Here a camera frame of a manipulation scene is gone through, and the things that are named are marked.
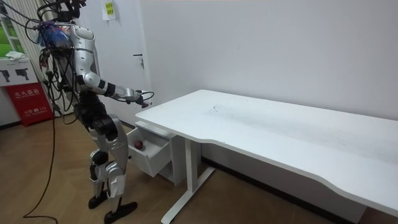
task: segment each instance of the desk surface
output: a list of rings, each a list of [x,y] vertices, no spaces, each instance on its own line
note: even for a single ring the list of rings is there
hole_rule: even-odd
[[[136,116],[315,179],[398,217],[398,121],[208,90]]]

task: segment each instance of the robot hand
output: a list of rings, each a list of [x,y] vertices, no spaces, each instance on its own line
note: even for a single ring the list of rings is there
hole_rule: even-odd
[[[125,88],[122,86],[116,86],[115,92],[112,98],[114,99],[124,99],[127,104],[135,102],[141,105],[141,108],[146,108],[152,104],[153,92],[144,90],[133,90],[131,88]]]

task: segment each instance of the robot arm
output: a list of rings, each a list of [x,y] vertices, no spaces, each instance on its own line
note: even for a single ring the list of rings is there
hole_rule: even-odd
[[[90,68],[94,62],[95,37],[93,31],[72,24],[70,40],[74,47],[76,77],[80,90],[92,91],[117,100],[123,99],[126,100],[126,103],[135,102],[143,108],[150,105],[150,101],[143,98],[145,94],[143,91],[112,84],[91,71]]]

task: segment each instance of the desk leg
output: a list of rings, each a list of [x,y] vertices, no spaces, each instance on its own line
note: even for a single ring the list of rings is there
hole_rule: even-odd
[[[214,171],[214,168],[208,167],[198,178],[198,160],[196,148],[191,148],[191,140],[185,139],[185,159],[187,161],[187,186],[188,190],[173,205],[173,207],[163,216],[162,223],[169,224],[182,207],[190,200],[193,194],[200,188],[205,180]]]

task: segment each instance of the red box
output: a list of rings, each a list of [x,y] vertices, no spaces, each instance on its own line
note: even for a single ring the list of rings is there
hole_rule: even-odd
[[[5,88],[24,126],[52,119],[52,109],[40,83]]]

